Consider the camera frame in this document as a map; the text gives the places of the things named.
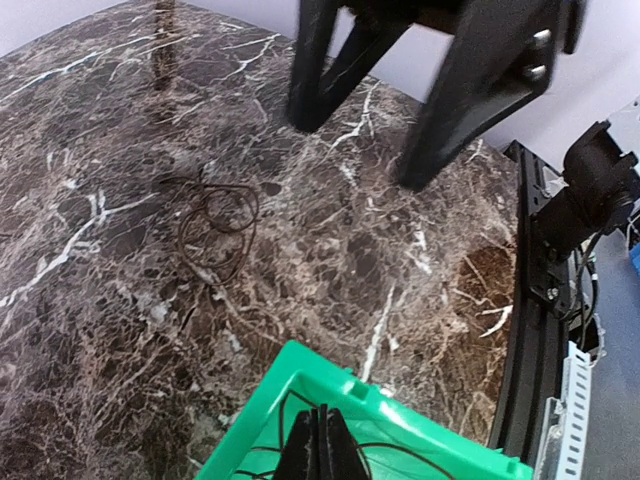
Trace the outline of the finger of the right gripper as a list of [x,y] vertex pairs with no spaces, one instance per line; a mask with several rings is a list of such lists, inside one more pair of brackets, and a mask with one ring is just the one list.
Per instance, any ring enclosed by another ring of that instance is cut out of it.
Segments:
[[347,6],[346,1],[299,2],[287,103],[287,119],[298,131],[317,131],[411,25],[409,19],[354,5],[354,25],[331,59],[338,11]]

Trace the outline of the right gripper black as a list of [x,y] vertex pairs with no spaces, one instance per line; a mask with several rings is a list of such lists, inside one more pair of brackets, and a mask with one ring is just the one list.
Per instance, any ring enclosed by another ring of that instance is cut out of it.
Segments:
[[483,132],[548,88],[556,42],[578,47],[583,1],[341,1],[371,29],[418,24],[454,34],[397,162],[419,191]]

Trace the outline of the right green plastic bin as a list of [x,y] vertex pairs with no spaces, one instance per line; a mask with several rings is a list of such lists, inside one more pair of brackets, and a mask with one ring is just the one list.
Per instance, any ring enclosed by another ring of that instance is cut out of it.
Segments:
[[468,440],[290,341],[198,473],[200,479],[273,479],[300,411],[337,408],[367,479],[530,479],[516,457]]

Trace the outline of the black front rail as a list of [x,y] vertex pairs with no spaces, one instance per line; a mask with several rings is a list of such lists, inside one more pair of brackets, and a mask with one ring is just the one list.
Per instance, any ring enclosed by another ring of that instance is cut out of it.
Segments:
[[504,378],[489,445],[535,468],[548,428],[547,404],[564,387],[571,306],[568,258],[579,218],[565,192],[548,193],[548,165],[518,141],[505,154],[518,177],[514,306]]

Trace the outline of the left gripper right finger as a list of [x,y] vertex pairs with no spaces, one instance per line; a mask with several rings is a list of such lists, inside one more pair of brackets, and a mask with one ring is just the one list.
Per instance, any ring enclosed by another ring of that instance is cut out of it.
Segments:
[[367,479],[363,461],[344,417],[337,408],[320,406],[320,478]]

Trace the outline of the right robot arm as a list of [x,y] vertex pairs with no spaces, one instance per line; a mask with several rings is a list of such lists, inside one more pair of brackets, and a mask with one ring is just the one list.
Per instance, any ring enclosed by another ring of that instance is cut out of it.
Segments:
[[[353,28],[333,61],[326,56],[341,8]],[[419,191],[484,131],[548,88],[558,53],[574,52],[586,12],[582,1],[303,1],[299,5],[287,117],[318,130],[412,26],[452,40],[394,176]],[[639,196],[638,156],[606,120],[569,148],[564,188],[537,214],[543,241],[567,256],[607,235]]]

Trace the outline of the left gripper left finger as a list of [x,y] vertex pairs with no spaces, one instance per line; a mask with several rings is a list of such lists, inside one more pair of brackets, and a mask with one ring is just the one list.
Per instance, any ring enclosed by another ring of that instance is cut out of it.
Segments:
[[318,440],[318,409],[300,411],[281,453],[273,479],[318,480],[320,478]]

